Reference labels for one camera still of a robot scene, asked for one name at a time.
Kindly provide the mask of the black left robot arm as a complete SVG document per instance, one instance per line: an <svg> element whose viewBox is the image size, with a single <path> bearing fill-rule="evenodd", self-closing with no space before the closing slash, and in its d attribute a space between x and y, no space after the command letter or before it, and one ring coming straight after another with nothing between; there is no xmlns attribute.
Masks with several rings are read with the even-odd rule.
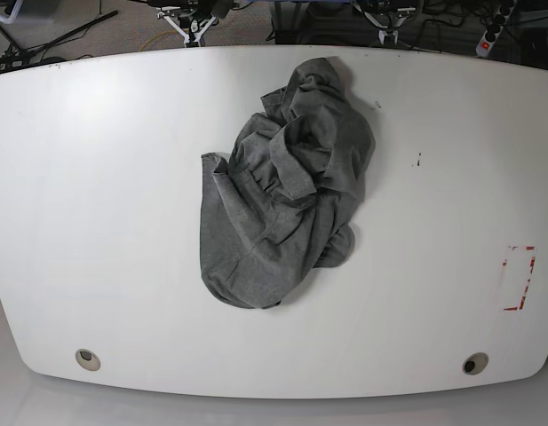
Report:
<svg viewBox="0 0 548 426"><path fill-rule="evenodd" d="M353 7L374 28L380 45L398 42L399 29L416 18L424 8L423 0L357 0Z"/></svg>

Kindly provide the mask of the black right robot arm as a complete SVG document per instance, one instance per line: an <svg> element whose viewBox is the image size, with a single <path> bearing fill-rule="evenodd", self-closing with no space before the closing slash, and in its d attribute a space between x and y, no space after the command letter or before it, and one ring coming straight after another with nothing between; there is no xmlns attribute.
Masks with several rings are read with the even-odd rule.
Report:
<svg viewBox="0 0 548 426"><path fill-rule="evenodd" d="M203 47L205 33L233 9L232 0L147 0L184 40L187 48Z"/></svg>

